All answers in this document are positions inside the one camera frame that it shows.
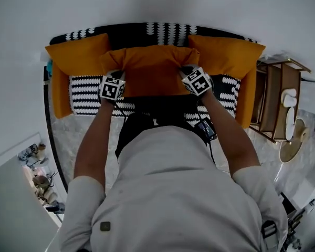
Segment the orange sofa with patterned blanket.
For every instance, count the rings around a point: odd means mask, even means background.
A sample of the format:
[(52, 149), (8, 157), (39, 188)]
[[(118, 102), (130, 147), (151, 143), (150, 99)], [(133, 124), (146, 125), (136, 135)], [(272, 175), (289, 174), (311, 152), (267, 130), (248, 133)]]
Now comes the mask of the orange sofa with patterned blanket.
[[(188, 35), (242, 38), (240, 35), (201, 26), (172, 23), (130, 23), (100, 26), (60, 35), (54, 37), (50, 41), (50, 45), (100, 34), (108, 34), (113, 49), (150, 46), (157, 43), (167, 44), (168, 42), (173, 42), (176, 46), (185, 46), (188, 42)], [(97, 87), (95, 83), (97, 80), (96, 77), (69, 76), (69, 99), (72, 114), (76, 116), (96, 114), (99, 102), (92, 90)], [(216, 98), (235, 118), (241, 79), (229, 75), (216, 75), (212, 76), (212, 80)]]

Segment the white oval tray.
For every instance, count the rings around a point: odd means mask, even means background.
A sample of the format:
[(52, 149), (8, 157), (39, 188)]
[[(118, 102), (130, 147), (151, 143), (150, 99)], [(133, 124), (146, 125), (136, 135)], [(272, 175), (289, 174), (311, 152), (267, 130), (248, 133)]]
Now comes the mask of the white oval tray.
[(294, 130), (295, 130), (295, 109), (294, 107), (290, 107), (286, 115), (285, 137), (287, 141), (290, 141), (292, 139)]

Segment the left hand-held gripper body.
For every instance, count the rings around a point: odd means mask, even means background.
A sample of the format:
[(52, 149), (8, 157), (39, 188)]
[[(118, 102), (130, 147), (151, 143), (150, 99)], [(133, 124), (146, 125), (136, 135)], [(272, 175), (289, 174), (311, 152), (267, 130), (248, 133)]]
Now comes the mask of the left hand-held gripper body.
[(111, 104), (123, 97), (125, 89), (125, 72), (113, 70), (102, 77), (98, 87), (99, 102), (108, 101)]

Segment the orange cushion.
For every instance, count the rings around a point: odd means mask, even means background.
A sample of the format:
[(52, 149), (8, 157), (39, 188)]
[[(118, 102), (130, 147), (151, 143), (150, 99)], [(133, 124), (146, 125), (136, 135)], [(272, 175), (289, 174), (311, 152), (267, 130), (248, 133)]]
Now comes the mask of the orange cushion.
[(97, 76), (103, 70), (100, 56), (111, 50), (107, 34), (45, 47), (53, 64), (68, 76)]
[(256, 67), (265, 46), (226, 37), (189, 35), (191, 48), (200, 53), (199, 66), (209, 75), (229, 75), (243, 79)]
[(109, 51), (100, 56), (103, 73), (125, 73), (124, 97), (188, 95), (179, 74), (186, 65), (197, 65), (196, 49), (154, 45)]

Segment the person's left forearm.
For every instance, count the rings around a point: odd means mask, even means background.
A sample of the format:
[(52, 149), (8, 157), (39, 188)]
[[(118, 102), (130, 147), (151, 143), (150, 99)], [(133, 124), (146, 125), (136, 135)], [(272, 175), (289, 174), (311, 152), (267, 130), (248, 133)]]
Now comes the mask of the person's left forearm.
[(76, 156), (74, 177), (88, 176), (106, 185), (105, 166), (108, 156), (110, 124), (114, 105), (106, 99), (82, 139)]

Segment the black belt device with screen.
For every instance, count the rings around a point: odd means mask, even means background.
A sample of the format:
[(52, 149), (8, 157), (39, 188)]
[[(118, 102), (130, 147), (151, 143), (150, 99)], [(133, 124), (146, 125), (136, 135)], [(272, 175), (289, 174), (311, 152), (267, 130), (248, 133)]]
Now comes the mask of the black belt device with screen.
[(204, 132), (207, 142), (217, 139), (215, 128), (209, 118), (200, 120), (194, 127), (201, 129)]

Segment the person's right forearm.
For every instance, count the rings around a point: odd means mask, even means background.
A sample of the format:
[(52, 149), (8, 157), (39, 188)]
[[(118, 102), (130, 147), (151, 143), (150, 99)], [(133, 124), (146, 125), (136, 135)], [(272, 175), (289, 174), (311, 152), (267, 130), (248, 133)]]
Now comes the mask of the person's right forearm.
[(201, 101), (208, 111), (210, 120), (215, 128), (219, 143), (227, 159), (231, 175), (238, 170), (260, 166), (254, 146), (239, 123), (215, 98), (211, 90), (206, 91)]

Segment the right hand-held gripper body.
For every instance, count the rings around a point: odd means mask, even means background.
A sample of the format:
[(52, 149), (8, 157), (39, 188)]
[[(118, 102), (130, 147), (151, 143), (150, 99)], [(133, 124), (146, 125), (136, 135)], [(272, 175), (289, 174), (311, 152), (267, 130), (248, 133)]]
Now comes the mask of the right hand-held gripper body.
[(213, 83), (210, 76), (202, 67), (186, 65), (180, 68), (181, 81), (185, 88), (197, 97), (201, 97), (207, 91), (213, 91)]

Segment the person's white shirt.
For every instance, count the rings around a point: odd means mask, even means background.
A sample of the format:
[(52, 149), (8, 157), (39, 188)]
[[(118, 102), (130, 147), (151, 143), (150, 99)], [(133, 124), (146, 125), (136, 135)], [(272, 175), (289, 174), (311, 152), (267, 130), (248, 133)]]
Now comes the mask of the person's white shirt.
[[(68, 187), (60, 252), (265, 252), (261, 227), (274, 221), (274, 250), (286, 211), (261, 166), (229, 176), (195, 133), (173, 126), (140, 133), (119, 156), (110, 191), (88, 176)], [(101, 222), (111, 230), (102, 232)]]

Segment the white folded towel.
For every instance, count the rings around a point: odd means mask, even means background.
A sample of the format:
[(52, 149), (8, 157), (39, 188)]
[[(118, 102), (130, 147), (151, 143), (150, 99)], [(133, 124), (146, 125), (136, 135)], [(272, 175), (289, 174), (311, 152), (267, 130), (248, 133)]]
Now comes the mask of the white folded towel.
[(284, 89), (280, 97), (281, 104), (285, 108), (295, 107), (297, 105), (297, 91), (295, 88)]

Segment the beige electric fan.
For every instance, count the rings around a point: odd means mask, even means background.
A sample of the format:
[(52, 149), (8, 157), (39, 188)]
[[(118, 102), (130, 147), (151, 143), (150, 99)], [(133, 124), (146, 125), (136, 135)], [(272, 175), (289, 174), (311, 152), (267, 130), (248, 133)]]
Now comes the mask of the beige electric fan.
[(291, 140), (282, 141), (279, 149), (279, 159), (281, 163), (289, 163), (300, 152), (302, 146), (309, 139), (309, 128), (302, 118), (295, 122), (295, 129)]

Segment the person's black trousers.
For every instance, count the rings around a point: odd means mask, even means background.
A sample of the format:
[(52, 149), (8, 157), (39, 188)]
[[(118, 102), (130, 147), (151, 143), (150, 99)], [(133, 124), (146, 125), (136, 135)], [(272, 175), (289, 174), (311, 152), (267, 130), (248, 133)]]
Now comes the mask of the person's black trousers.
[(159, 127), (175, 126), (195, 133), (204, 143), (208, 144), (204, 132), (190, 125), (182, 114), (171, 114), (167, 116), (156, 117), (156, 122), (151, 116), (144, 113), (133, 113), (124, 121), (123, 127), (120, 131), (117, 149), (115, 151), (116, 157), (120, 156), (123, 148), (129, 144), (141, 132)]

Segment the wooden side table rack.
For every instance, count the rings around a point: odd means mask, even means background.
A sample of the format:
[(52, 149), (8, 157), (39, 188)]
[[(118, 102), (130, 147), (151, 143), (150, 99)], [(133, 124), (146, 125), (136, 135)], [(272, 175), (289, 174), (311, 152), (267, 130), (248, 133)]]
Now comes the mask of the wooden side table rack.
[[(250, 129), (277, 145), (287, 138), (287, 121), (295, 123), (297, 118), (301, 73), (311, 70), (292, 58), (271, 63), (261, 62), (257, 66), (257, 86), (253, 117)], [(282, 93), (288, 89), (296, 91), (296, 105), (291, 110), (284, 107)]]

